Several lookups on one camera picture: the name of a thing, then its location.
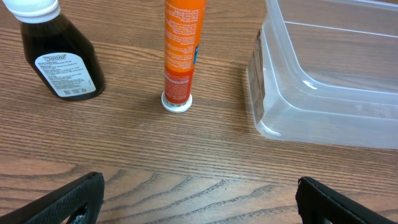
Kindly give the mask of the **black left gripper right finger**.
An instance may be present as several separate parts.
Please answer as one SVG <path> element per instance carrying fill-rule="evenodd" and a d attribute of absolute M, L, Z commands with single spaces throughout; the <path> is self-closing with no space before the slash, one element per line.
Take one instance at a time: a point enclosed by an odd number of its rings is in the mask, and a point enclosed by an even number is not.
<path fill-rule="evenodd" d="M 295 195 L 303 224 L 395 224 L 311 177 L 301 177 Z"/>

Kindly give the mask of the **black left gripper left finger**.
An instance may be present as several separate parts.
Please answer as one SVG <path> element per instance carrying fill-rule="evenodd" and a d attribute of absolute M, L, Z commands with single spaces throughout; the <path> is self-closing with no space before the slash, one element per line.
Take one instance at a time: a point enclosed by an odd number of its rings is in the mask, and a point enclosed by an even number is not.
<path fill-rule="evenodd" d="M 104 198 L 104 177 L 90 172 L 1 217 L 1 223 L 96 223 Z"/>

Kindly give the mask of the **dark syrup bottle white cap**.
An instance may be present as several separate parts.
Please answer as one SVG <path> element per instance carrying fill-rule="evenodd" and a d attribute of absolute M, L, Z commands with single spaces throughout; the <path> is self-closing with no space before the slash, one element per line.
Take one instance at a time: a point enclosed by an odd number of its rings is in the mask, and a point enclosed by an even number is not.
<path fill-rule="evenodd" d="M 25 59 L 57 97 L 99 96 L 105 79 L 92 43 L 62 14 L 58 0 L 3 0 L 20 23 Z"/>

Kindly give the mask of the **orange tablet tube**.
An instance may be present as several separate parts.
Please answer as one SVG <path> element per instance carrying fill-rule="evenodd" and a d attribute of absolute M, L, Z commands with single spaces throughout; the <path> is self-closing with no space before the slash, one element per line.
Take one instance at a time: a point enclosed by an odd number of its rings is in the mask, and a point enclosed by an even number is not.
<path fill-rule="evenodd" d="M 192 83 L 206 0 L 165 0 L 163 107 L 183 113 L 192 105 Z"/>

